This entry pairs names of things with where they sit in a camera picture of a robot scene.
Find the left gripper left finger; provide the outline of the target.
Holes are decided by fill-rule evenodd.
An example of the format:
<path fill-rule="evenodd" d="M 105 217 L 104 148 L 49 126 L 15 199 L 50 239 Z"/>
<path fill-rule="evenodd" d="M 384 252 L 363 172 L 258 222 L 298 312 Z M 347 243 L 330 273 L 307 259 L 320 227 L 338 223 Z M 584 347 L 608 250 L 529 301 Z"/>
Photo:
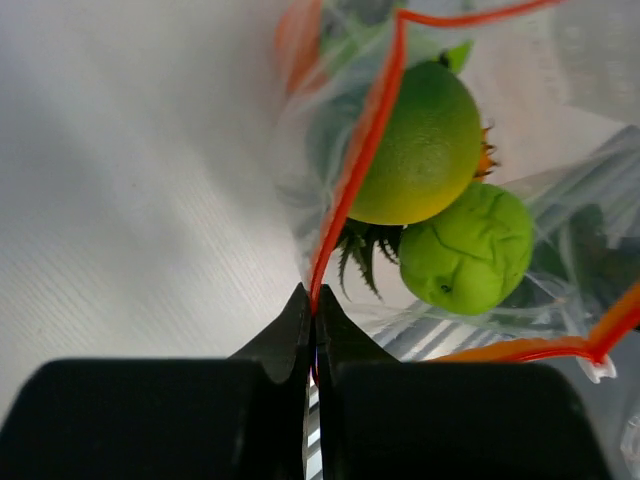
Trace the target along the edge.
<path fill-rule="evenodd" d="M 310 299 L 299 283 L 280 314 L 229 359 L 258 363 L 278 385 L 305 378 L 311 364 L 311 327 Z"/>

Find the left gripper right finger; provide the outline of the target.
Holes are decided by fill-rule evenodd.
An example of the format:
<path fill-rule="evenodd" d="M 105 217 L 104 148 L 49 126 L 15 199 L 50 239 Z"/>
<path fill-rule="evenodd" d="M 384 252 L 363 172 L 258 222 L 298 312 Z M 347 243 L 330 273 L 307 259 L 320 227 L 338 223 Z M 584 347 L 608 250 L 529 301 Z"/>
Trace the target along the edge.
<path fill-rule="evenodd" d="M 315 327 L 319 388 L 371 388 L 380 383 L 377 376 L 400 369 L 400 362 L 351 320 L 326 285 L 320 288 Z"/>

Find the toy pineapple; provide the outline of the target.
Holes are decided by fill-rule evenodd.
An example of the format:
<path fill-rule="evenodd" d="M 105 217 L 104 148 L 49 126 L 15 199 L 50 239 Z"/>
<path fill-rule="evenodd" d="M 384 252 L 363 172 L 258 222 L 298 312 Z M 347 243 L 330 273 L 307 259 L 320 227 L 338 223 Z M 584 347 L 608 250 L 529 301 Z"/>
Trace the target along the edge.
<path fill-rule="evenodd" d="M 439 63 L 442 50 L 465 41 L 441 30 L 436 18 L 394 3 L 323 3 L 320 66 L 327 80 L 310 93 L 286 92 L 274 150 L 279 188 L 292 213 L 310 292 L 318 290 L 331 258 L 341 266 L 354 263 L 369 288 L 376 285 L 376 252 L 399 265 L 401 235 L 412 224 L 364 223 L 351 219 L 349 211 L 405 71 L 427 61 Z M 481 175 L 489 149 L 481 119 L 482 157 L 472 181 Z"/>

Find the green toy apple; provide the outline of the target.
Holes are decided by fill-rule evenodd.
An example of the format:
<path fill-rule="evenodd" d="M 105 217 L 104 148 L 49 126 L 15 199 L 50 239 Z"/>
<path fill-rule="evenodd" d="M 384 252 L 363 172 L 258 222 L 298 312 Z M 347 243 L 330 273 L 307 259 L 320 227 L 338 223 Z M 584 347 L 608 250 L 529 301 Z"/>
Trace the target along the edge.
<path fill-rule="evenodd" d="M 522 200 L 495 185 L 473 183 L 438 215 L 405 228 L 400 276 L 421 301 L 476 316 L 521 283 L 533 244 L 534 222 Z"/>

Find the clear orange-zip bag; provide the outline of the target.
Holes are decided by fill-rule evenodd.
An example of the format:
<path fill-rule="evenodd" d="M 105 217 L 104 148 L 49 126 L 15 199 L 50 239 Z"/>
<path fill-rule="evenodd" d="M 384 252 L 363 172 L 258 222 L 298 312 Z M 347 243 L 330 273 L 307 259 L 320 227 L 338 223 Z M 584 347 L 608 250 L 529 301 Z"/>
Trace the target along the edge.
<path fill-rule="evenodd" d="M 274 43 L 312 297 L 329 280 L 356 313 L 486 334 L 429 357 L 616 377 L 639 323 L 637 2 L 292 1 Z"/>

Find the yellow-green toy mango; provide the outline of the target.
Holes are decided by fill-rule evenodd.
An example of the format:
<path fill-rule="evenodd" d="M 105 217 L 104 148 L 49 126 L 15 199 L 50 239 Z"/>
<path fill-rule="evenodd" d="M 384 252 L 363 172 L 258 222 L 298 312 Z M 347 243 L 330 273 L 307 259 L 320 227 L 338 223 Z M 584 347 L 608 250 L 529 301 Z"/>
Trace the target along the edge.
<path fill-rule="evenodd" d="M 482 150 L 481 115 L 465 84 L 437 62 L 413 66 L 349 217 L 399 226 L 437 215 L 469 186 Z"/>

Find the toy orange persimmon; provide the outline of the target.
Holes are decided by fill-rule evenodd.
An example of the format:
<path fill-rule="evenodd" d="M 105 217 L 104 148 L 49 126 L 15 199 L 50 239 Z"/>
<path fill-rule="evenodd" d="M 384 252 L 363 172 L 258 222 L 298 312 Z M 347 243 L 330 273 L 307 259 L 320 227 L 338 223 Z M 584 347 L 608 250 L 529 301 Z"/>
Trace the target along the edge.
<path fill-rule="evenodd" d="M 288 94 L 313 92 L 327 80 L 320 66 L 322 6 L 322 1 L 293 1 L 276 28 L 276 62 Z"/>

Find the green striped toy melon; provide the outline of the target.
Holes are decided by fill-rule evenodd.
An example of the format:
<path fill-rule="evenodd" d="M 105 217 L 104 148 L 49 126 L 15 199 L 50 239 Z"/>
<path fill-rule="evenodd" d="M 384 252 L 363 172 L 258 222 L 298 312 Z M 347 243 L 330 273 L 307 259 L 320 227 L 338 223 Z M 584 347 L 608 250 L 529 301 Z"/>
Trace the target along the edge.
<path fill-rule="evenodd" d="M 459 74 L 469 59 L 474 42 L 465 41 L 455 47 L 444 49 L 440 52 L 437 61 L 454 74 Z"/>

